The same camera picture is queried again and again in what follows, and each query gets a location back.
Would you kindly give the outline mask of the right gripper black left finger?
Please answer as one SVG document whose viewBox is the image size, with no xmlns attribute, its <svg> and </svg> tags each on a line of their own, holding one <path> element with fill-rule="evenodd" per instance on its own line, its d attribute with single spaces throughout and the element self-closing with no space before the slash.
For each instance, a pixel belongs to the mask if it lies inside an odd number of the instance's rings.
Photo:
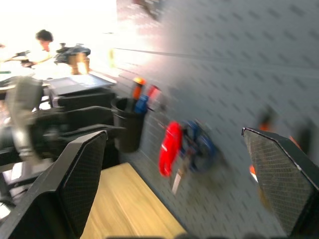
<svg viewBox="0 0 319 239">
<path fill-rule="evenodd" d="M 106 131 L 70 142 L 0 226 L 0 239 L 80 239 L 94 202 Z"/>
</svg>

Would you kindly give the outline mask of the red screwdriver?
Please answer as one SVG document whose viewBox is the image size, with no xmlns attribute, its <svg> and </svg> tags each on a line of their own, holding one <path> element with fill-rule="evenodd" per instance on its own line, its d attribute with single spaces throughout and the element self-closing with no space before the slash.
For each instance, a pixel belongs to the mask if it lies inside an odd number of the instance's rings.
<svg viewBox="0 0 319 239">
<path fill-rule="evenodd" d="M 160 94 L 161 94 L 161 90 L 159 89 L 159 87 L 157 87 L 155 85 L 151 85 L 149 90 L 148 90 L 147 96 L 149 97 L 149 100 L 154 100 Z"/>
</svg>

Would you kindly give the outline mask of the black side cabinet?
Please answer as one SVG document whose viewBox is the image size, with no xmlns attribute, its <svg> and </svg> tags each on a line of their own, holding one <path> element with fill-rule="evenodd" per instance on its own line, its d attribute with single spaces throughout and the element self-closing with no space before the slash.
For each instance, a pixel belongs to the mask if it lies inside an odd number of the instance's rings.
<svg viewBox="0 0 319 239">
<path fill-rule="evenodd" d="M 64 96 L 54 94 L 51 89 L 46 90 L 49 96 L 51 109 L 63 109 L 65 112 L 91 107 L 101 106 L 111 108 L 111 101 L 116 98 L 116 93 L 111 88 L 96 88 L 79 93 L 72 93 Z"/>
</svg>

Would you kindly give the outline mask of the grey laptop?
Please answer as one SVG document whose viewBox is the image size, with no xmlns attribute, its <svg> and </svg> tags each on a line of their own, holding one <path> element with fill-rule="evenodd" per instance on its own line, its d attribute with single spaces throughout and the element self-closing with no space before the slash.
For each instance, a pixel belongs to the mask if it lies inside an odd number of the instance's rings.
<svg viewBox="0 0 319 239">
<path fill-rule="evenodd" d="M 48 88 L 58 96 L 79 93 L 96 88 L 110 87 L 117 82 L 101 74 L 71 75 L 45 81 Z"/>
</svg>

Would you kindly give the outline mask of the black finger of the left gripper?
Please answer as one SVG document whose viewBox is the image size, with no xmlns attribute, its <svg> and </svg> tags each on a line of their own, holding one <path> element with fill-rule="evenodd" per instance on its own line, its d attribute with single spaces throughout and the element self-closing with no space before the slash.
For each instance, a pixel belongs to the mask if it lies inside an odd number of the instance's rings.
<svg viewBox="0 0 319 239">
<path fill-rule="evenodd" d="M 113 112 L 110 108 L 101 106 L 91 106 L 65 112 L 68 117 L 80 118 L 108 118 Z"/>
<path fill-rule="evenodd" d="M 95 124 L 91 126 L 82 127 L 74 131 L 66 132 L 65 138 L 69 140 L 74 140 L 78 137 L 85 136 L 87 134 L 95 133 L 98 131 L 106 131 L 108 139 L 113 140 L 124 134 L 126 132 L 126 128 L 114 125 Z"/>
</svg>

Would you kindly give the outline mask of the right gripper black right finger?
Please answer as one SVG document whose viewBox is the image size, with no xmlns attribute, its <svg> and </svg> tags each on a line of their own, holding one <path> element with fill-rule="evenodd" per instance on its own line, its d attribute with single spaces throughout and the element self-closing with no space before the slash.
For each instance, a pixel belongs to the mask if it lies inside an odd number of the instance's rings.
<svg viewBox="0 0 319 239">
<path fill-rule="evenodd" d="M 290 139 L 242 129 L 257 182 L 283 231 L 319 237 L 319 167 Z"/>
</svg>

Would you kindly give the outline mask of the blue handled screwdriver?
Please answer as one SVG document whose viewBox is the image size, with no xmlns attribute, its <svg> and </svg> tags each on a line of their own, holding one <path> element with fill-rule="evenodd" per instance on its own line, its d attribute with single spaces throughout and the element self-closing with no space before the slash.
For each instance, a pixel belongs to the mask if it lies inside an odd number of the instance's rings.
<svg viewBox="0 0 319 239">
<path fill-rule="evenodd" d="M 141 95 L 138 101 L 136 102 L 134 112 L 137 114 L 144 114 L 148 110 L 148 100 L 149 96 Z"/>
</svg>

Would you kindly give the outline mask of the person in white shirt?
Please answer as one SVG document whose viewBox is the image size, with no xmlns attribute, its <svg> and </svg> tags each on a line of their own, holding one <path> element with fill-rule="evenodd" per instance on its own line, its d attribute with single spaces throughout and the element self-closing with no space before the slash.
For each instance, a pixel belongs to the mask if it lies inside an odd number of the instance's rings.
<svg viewBox="0 0 319 239">
<path fill-rule="evenodd" d="M 41 53 L 36 57 L 34 64 L 39 65 L 45 62 L 53 62 L 56 55 L 56 46 L 53 43 L 54 38 L 50 31 L 42 29 L 36 36 L 36 40 L 41 46 Z"/>
</svg>

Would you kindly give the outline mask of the black plastic cup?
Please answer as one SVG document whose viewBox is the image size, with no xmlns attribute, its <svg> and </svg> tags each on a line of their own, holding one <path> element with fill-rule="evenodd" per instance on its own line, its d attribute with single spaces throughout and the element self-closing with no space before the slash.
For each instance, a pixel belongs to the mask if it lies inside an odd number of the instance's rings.
<svg viewBox="0 0 319 239">
<path fill-rule="evenodd" d="M 133 153 L 140 147 L 147 112 L 128 112 L 127 102 L 128 98 L 115 98 L 111 101 L 114 126 L 124 128 L 115 139 L 115 146 L 122 153 Z"/>
</svg>

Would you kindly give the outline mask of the blue handled scissors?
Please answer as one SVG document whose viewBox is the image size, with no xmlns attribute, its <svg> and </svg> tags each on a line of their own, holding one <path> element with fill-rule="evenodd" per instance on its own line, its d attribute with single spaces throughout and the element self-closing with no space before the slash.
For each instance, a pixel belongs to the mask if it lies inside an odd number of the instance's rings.
<svg viewBox="0 0 319 239">
<path fill-rule="evenodd" d="M 205 173 L 214 164 L 217 147 L 206 129 L 196 120 L 189 120 L 182 126 L 182 159 L 188 159 L 188 169 L 193 173 Z"/>
</svg>

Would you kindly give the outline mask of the grey pegboard wall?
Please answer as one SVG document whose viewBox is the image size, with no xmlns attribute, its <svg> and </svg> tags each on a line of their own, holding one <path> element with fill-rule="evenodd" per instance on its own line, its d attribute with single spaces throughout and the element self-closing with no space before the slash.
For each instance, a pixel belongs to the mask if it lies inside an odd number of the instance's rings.
<svg viewBox="0 0 319 239">
<path fill-rule="evenodd" d="M 290 136 L 311 122 L 310 157 L 319 165 L 319 0 L 163 0 L 158 20 L 117 0 L 118 87 L 141 76 L 162 89 L 166 109 L 147 116 L 141 147 L 124 156 L 185 229 L 200 239 L 281 236 L 249 173 L 241 130 L 274 111 Z M 188 174 L 176 194 L 160 176 L 164 125 L 198 120 L 225 164 Z"/>
</svg>

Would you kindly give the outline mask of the brown cardboard box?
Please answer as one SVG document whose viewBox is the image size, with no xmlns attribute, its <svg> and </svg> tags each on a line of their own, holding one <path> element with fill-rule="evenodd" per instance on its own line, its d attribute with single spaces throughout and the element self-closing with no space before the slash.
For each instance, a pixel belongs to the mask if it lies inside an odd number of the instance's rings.
<svg viewBox="0 0 319 239">
<path fill-rule="evenodd" d="M 84 53 L 77 53 L 68 57 L 68 65 L 72 75 L 86 75 L 89 73 L 90 59 Z"/>
</svg>

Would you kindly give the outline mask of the red handled scissors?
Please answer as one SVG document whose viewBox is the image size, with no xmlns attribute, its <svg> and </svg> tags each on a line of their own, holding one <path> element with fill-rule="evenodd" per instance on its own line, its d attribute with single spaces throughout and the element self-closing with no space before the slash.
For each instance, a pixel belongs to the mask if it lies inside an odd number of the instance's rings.
<svg viewBox="0 0 319 239">
<path fill-rule="evenodd" d="M 182 142 L 182 127 L 176 121 L 171 121 L 165 130 L 165 135 L 159 151 L 159 172 L 162 177 L 169 179 L 172 193 L 177 189 L 174 185 L 175 176 L 173 174 L 173 165 L 179 154 Z"/>
</svg>

